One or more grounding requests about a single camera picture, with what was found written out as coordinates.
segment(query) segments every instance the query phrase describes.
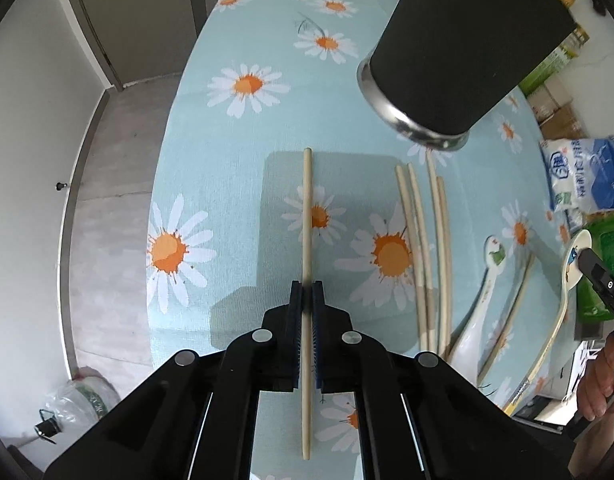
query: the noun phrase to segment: white ceramic spoon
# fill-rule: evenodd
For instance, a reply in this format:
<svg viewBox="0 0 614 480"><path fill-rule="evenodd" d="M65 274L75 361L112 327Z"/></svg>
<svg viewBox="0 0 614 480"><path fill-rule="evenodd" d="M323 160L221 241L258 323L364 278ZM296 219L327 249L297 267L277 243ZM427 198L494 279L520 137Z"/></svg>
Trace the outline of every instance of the white ceramic spoon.
<svg viewBox="0 0 614 480"><path fill-rule="evenodd" d="M485 241L485 283L480 290L476 306L469 317L458 341L449 355L449 364L474 386L478 381L478 361L480 360L480 340L489 301L494 292L496 278L504 269L506 254L497 238L490 236Z"/></svg>

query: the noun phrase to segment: wooden stick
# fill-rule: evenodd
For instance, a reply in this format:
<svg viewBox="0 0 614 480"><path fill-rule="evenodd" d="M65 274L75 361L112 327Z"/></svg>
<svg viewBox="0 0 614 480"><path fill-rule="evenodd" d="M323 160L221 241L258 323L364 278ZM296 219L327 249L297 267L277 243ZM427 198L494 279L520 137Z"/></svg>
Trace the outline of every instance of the wooden stick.
<svg viewBox="0 0 614 480"><path fill-rule="evenodd" d="M447 265L445 264L445 230L443 229L443 214L440 206L440 193L438 192L438 181L436 178L436 166L431 150L425 150L427 158L427 171L429 172L429 186L431 187L431 199L434 204L434 221L436 223L436 250L438 254L438 289L439 289L439 325L443 326L447 323ZM429 333L432 339L430 350L438 353L439 341L436 340L436 313L432 311L432 315L427 314L427 322L429 323Z"/></svg>
<svg viewBox="0 0 614 480"><path fill-rule="evenodd" d="M409 183L411 184L411 189L414 192L414 205L418 225L418 235L420 236L420 249L423 256L423 273L425 276L425 305L427 306L427 313L425 314L425 319L427 321L427 349L429 349L429 327L431 326L429 312L433 312L434 309L434 271L431 268L429 238L427 237L427 226L425 225L423 200L420 195L420 186L418 186L416 170L414 169L414 166L411 164L411 162L408 163L407 169L409 170Z"/></svg>
<svg viewBox="0 0 614 480"><path fill-rule="evenodd" d="M453 310L453 274L452 274L452 237L449 229L449 205L447 204L447 193L445 191L445 181L438 177L438 191L440 193L440 209L443 216L443 230L445 236L445 293L447 295L447 312L445 323L440 327L441 337L445 345L440 346L438 354L443 359L447 359L452 344L452 310Z"/></svg>
<svg viewBox="0 0 614 480"><path fill-rule="evenodd" d="M313 397L313 327L311 320L311 198L313 176L311 148L303 151L303 312L301 315L301 410L303 430L303 460L311 454L311 402Z"/></svg>
<svg viewBox="0 0 614 480"><path fill-rule="evenodd" d="M522 305L524 293L527 290L527 283L529 283L529 271L532 268L535 259L536 256L533 253L530 253L529 258L527 259L527 264L524 267L520 287L518 288L518 292L516 293L516 297L514 298L514 303L511 306L511 310L509 311L509 316L507 316L507 319L504 322L503 330L501 330L500 335L496 340L496 344L494 345L494 348L491 349L491 352L487 357L487 361L485 361L485 365L482 367L482 370L478 374L478 384L482 384L482 381L485 380L485 377L487 376L487 373L489 372L491 366L496 361L498 353L500 352L501 348L503 348L504 342L506 341L506 337L511 330L511 327L514 323L514 319L516 318L516 314L518 314L519 307Z"/></svg>
<svg viewBox="0 0 614 480"><path fill-rule="evenodd" d="M423 287L423 258L418 247L418 230L411 209L411 197L407 188L405 172L401 166L396 166L396 180L398 190L401 193L402 210L405 213L405 223L407 224L407 237L409 238L409 248L411 250L411 265L413 267L414 288L416 291L416 312L418 314L418 342L420 351L429 349L427 338L427 306L425 305L425 290Z"/></svg>

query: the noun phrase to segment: plastic bag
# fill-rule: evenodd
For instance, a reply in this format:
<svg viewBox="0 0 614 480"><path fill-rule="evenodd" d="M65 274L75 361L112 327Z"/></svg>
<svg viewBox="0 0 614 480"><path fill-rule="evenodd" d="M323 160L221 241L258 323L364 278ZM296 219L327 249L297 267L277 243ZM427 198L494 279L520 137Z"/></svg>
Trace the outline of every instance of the plastic bag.
<svg viewBox="0 0 614 480"><path fill-rule="evenodd" d="M614 138L543 140L551 208L614 210Z"/></svg>

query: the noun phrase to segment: table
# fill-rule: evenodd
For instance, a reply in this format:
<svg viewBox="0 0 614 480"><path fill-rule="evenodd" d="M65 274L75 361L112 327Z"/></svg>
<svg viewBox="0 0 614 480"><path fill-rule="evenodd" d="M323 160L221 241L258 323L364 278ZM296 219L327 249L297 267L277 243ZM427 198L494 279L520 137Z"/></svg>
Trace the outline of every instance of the table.
<svg viewBox="0 0 614 480"><path fill-rule="evenodd" d="M161 149L147 243L148 317L156 366L181 348L225 349L284 304L301 275L302 151L314 150L314 277L327 303L390 351L418 352L417 314L394 166L418 170L434 238L424 149L372 111L356 83L398 0L220 0L183 74ZM482 391L507 400L536 357L560 299L564 218L549 212L540 131L511 90L456 153L434 152L449 200L453 329L485 272L484 243L509 254L483 345L510 308L528 251L529 287ZM435 252L432 252L436 269ZM536 386L571 356L568 316ZM260 399L252 475L362 477L351 394L315 393L312 460L300 452L299 394Z"/></svg>

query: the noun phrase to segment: floor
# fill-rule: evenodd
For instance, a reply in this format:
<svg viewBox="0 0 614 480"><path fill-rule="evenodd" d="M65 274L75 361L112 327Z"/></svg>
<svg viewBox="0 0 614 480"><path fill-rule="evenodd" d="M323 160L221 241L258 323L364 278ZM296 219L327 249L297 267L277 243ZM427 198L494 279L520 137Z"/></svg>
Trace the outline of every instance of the floor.
<svg viewBox="0 0 614 480"><path fill-rule="evenodd" d="M153 370L145 304L147 219L179 82L180 76L169 76L111 96L78 192L70 257L76 358L121 397Z"/></svg>

